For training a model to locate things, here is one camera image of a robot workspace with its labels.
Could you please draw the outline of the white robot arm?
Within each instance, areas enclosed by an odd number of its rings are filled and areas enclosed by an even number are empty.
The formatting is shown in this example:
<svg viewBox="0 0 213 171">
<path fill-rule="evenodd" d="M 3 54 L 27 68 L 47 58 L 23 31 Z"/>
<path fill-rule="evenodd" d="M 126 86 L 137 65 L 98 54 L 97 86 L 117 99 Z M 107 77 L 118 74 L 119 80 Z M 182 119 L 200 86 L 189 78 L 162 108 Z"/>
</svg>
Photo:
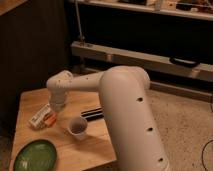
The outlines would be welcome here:
<svg viewBox="0 0 213 171">
<path fill-rule="evenodd" d="M 149 106 L 147 72 L 134 66 L 74 77 L 64 70 L 46 82 L 50 106 L 59 112 L 71 90 L 97 92 L 120 171 L 171 171 Z"/>
</svg>

